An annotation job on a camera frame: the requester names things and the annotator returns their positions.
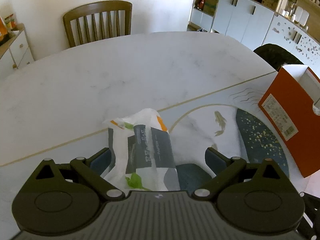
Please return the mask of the white wall cabinet unit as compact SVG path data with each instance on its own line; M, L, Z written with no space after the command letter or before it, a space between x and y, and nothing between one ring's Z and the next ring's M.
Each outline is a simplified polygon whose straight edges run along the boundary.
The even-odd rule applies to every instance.
M250 50L275 44L319 67L319 0L193 0L189 25Z

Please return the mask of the white tissue paper pack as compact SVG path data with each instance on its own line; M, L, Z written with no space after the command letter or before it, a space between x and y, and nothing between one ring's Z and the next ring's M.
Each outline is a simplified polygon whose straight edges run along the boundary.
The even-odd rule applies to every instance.
M112 157L102 174L106 181L125 194L180 190L170 135L156 110L145 108L104 124Z

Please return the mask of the red cardboard box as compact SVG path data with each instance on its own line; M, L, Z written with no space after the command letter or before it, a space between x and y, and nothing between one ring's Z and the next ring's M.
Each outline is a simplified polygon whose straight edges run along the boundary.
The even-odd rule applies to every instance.
M307 65L285 65L258 103L304 178L319 170L318 74Z

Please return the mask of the black office chair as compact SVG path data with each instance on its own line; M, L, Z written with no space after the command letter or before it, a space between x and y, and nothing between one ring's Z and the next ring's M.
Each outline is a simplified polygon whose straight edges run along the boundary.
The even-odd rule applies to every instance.
M297 57L276 44L265 44L253 50L277 72L288 64L303 64Z

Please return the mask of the orange snack bag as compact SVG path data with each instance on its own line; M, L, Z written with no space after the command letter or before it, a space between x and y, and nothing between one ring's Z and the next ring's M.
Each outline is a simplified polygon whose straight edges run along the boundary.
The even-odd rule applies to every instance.
M0 42L2 42L8 35L8 30L3 22L2 18L0 18Z

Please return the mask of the white side cabinet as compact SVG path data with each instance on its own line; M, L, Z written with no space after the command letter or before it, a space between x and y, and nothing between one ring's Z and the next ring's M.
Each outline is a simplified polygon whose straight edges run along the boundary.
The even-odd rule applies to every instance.
M14 36L1 45L1 81L34 62L24 24L17 25Z

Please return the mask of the wooden dining chair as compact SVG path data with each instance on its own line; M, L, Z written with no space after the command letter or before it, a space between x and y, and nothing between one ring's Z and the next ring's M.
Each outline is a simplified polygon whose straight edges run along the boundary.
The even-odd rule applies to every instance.
M66 12L63 26L69 47L131 34L132 3L108 0Z

